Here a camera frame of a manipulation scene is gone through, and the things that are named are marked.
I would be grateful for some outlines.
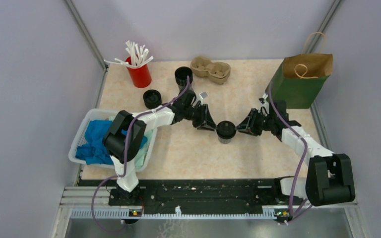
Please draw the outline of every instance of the red cup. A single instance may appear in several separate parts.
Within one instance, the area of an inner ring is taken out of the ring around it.
[[[126,59],[126,62],[131,64],[130,62],[130,56]],[[145,88],[151,83],[151,74],[148,70],[148,66],[144,65],[139,68],[129,68],[127,67],[127,70],[129,71],[130,78],[132,79],[133,84],[137,88]]]

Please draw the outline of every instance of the black cup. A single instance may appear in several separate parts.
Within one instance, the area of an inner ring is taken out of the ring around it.
[[[176,83],[179,87],[179,91],[181,91],[183,88],[186,87],[186,84],[188,83],[188,76],[189,76],[189,89],[192,89],[192,81],[193,81],[193,74],[192,74],[192,69],[186,66],[182,66],[176,69],[175,71],[175,78],[176,78]]]
[[[236,135],[236,126],[228,120],[224,120],[217,125],[218,140],[223,144],[230,143]]]

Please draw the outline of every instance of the cardboard cup holder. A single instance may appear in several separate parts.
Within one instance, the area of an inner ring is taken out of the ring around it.
[[[230,76],[231,67],[224,62],[212,62],[209,58],[198,56],[190,63],[192,72],[198,77],[207,77],[214,83],[223,84]]]

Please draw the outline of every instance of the metal floor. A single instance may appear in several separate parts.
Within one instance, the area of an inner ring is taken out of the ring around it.
[[[116,230],[120,220],[101,219],[106,229]],[[65,238],[351,238],[344,209],[311,209],[289,226],[272,220],[141,220],[120,234],[101,231],[92,219],[71,219]]]

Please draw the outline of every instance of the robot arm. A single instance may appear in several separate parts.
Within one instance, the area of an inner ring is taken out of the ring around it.
[[[112,122],[108,132],[103,138],[103,144],[107,148],[109,155],[115,166],[115,172],[118,175],[124,173],[125,176],[119,177],[117,184],[127,192],[131,192],[138,185],[138,178],[135,172],[134,158],[139,151],[144,134],[155,128],[164,125],[173,125],[183,119],[192,121],[195,128],[201,130],[215,130],[216,124],[209,114],[208,105],[202,104],[203,97],[196,96],[192,90],[183,92],[181,97],[175,102],[164,108],[159,106],[152,110],[140,113],[128,113],[120,111]],[[127,150],[127,164],[124,165],[124,152],[126,144],[126,135],[129,124],[133,118],[140,116],[132,126],[130,142]]]
[[[278,118],[271,104],[261,101],[261,109],[252,109],[245,120],[237,126],[237,131],[258,136],[263,130],[271,131],[281,142],[290,146],[298,156],[302,156],[307,143],[304,162],[308,165],[306,178],[298,178],[294,195],[307,198],[314,206],[350,202],[355,198],[354,181],[350,158],[345,154],[335,154],[317,143],[295,120],[288,120],[286,103],[274,101],[275,107],[286,122],[300,135],[298,137]],[[280,180],[281,192],[290,195],[293,177]]]

